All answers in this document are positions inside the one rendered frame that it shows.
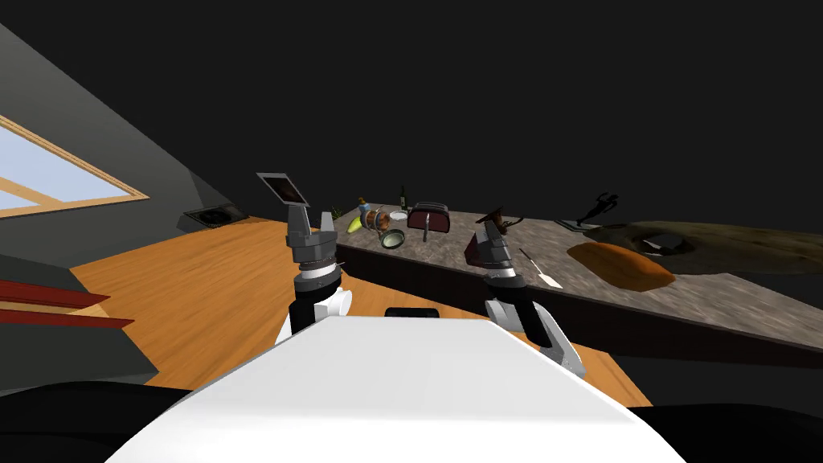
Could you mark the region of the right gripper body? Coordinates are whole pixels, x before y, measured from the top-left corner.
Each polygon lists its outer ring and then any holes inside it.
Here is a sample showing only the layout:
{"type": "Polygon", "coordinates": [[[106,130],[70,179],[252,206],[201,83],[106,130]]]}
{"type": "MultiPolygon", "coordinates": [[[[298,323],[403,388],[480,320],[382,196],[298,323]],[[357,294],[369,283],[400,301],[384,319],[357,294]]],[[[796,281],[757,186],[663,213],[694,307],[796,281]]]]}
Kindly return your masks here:
{"type": "Polygon", "coordinates": [[[503,239],[485,240],[477,243],[473,255],[473,266],[487,270],[509,270],[513,268],[507,242],[503,239]]]}

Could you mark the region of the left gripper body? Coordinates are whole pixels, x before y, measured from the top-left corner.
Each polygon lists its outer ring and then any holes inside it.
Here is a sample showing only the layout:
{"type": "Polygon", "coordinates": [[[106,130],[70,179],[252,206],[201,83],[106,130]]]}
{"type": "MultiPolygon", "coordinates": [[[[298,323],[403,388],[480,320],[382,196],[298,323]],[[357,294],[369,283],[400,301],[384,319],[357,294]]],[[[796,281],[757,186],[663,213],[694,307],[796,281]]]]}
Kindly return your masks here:
{"type": "Polygon", "coordinates": [[[289,231],[286,235],[286,244],[291,249],[293,261],[305,264],[334,257],[337,238],[336,231],[316,231],[309,234],[289,231]]]}

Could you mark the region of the dark brown figurine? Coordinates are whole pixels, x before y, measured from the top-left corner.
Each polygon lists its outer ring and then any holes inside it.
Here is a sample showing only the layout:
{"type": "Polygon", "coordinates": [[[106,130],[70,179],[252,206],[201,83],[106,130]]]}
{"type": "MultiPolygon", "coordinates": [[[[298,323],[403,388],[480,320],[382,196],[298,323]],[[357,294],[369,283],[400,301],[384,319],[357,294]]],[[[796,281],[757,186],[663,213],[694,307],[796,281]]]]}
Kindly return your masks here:
{"type": "Polygon", "coordinates": [[[521,223],[524,220],[524,218],[521,217],[521,218],[517,219],[516,221],[504,221],[503,220],[503,215],[502,215],[502,207],[499,207],[499,208],[496,208],[495,210],[491,211],[490,213],[484,215],[482,218],[478,219],[476,221],[476,223],[480,224],[480,223],[484,223],[485,221],[491,221],[491,222],[494,223],[495,220],[501,220],[503,222],[508,222],[509,223],[508,226],[507,226],[507,233],[508,233],[508,229],[510,227],[513,227],[514,225],[517,225],[517,224],[521,223]]]}

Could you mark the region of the white framed dark picture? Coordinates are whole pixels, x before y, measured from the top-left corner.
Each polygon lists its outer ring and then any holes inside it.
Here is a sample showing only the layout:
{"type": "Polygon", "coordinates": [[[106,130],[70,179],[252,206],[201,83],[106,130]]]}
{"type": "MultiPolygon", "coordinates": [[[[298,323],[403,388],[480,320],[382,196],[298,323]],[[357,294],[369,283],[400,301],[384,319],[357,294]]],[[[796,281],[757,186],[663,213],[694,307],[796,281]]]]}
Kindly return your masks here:
{"type": "Polygon", "coordinates": [[[295,187],[293,181],[285,173],[256,173],[263,183],[285,205],[308,207],[304,196],[295,187]]]}

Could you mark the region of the white spatula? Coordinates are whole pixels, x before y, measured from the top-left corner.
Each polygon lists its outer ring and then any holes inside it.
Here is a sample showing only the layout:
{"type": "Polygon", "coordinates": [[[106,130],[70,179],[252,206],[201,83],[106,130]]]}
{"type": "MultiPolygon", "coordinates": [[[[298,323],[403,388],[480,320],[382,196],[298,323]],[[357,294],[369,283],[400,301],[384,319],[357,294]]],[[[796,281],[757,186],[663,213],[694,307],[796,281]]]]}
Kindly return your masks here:
{"type": "Polygon", "coordinates": [[[543,280],[543,281],[544,281],[547,285],[549,285],[551,288],[554,288],[554,289],[563,289],[563,287],[562,287],[562,286],[561,286],[561,285],[560,285],[560,284],[559,284],[559,283],[558,283],[558,282],[557,282],[554,278],[552,278],[552,277],[550,277],[549,275],[547,275],[546,273],[544,273],[544,272],[542,271],[542,269],[541,269],[541,268],[537,265],[537,263],[535,262],[535,260],[534,260],[532,257],[530,257],[530,256],[529,256],[529,255],[528,255],[528,254],[527,254],[524,250],[522,250],[522,248],[519,248],[519,251],[520,251],[520,253],[522,253],[522,254],[525,256],[525,258],[527,258],[527,259],[528,259],[528,261],[529,261],[529,262],[530,262],[530,263],[531,263],[531,264],[535,267],[535,269],[536,269],[536,270],[537,270],[537,272],[538,272],[538,275],[540,276],[540,278],[541,278],[541,279],[542,279],[542,280],[543,280]]]}

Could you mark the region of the dark red toaster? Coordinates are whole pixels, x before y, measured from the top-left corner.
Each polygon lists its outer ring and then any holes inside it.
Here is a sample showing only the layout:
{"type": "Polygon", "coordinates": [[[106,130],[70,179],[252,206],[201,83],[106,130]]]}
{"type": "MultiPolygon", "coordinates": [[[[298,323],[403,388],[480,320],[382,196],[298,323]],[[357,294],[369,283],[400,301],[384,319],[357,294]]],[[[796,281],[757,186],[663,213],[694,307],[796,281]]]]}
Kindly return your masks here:
{"type": "Polygon", "coordinates": [[[443,203],[418,202],[408,213],[407,227],[449,233],[451,220],[448,207],[443,203]]]}

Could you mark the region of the dark grey square panel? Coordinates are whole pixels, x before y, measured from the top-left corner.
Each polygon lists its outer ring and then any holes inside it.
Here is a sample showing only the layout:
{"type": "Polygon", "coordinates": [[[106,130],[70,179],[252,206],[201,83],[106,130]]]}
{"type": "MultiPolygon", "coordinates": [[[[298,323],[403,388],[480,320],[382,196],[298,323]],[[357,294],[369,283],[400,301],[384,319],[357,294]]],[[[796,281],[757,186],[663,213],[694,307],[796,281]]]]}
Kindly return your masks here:
{"type": "Polygon", "coordinates": [[[208,228],[224,227],[249,218],[247,213],[233,203],[187,211],[184,215],[208,228]]]}

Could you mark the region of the black statue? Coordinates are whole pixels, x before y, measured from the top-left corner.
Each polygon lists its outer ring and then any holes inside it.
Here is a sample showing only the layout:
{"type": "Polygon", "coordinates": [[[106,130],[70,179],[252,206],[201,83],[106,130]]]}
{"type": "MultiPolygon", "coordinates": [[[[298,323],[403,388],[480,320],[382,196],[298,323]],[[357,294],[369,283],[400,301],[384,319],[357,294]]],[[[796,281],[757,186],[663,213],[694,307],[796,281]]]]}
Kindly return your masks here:
{"type": "Polygon", "coordinates": [[[587,220],[593,219],[598,215],[608,213],[613,209],[618,202],[619,195],[604,192],[596,199],[596,205],[580,219],[576,220],[556,220],[555,223],[573,232],[585,232],[588,227],[584,225],[587,220]]]}

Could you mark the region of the orange brown bread loaf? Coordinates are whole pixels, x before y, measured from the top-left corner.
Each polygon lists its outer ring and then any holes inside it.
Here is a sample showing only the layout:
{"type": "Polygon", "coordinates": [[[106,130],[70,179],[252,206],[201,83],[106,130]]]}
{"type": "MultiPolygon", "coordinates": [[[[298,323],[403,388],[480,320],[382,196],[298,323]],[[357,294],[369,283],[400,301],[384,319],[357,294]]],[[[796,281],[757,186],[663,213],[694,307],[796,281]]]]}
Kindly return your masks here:
{"type": "Polygon", "coordinates": [[[633,292],[664,288],[676,276],[637,252],[606,243],[588,242],[567,250],[567,254],[606,283],[633,292]]]}

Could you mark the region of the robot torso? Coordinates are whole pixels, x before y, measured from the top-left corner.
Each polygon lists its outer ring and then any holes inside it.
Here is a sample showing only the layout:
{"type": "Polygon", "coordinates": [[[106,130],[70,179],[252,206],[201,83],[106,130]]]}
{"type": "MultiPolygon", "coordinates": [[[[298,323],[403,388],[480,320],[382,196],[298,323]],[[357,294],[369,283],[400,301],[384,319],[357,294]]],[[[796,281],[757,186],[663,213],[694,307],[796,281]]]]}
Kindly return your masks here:
{"type": "Polygon", "coordinates": [[[481,319],[331,317],[199,388],[107,463],[685,463],[481,319]]]}

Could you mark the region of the dark brown flat slab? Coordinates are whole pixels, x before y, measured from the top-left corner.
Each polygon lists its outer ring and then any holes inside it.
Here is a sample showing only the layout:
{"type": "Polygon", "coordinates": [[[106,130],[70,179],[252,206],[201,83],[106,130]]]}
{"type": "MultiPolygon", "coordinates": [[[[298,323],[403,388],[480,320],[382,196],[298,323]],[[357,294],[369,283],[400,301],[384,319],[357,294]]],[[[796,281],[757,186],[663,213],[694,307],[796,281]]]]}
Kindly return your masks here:
{"type": "Polygon", "coordinates": [[[823,235],[811,233],[646,221],[594,227],[583,235],[646,256],[675,274],[823,274],[823,235]]]}

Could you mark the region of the wooden framed window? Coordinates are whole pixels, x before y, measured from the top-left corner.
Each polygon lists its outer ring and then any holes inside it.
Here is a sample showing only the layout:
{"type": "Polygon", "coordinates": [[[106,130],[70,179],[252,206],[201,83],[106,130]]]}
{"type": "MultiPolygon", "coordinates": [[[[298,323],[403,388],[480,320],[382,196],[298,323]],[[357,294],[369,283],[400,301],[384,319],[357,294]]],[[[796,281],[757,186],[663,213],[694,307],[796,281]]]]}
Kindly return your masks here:
{"type": "Polygon", "coordinates": [[[0,115],[0,219],[148,198],[0,115]]]}

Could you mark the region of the red wooden shelf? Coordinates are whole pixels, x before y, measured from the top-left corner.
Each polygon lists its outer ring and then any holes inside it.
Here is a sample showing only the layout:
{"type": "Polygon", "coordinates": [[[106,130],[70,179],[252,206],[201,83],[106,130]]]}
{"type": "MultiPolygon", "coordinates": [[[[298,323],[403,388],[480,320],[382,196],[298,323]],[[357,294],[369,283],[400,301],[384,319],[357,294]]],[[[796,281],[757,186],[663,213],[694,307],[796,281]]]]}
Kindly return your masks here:
{"type": "Polygon", "coordinates": [[[0,280],[0,324],[105,327],[121,330],[131,319],[110,318],[105,295],[0,280]]]}

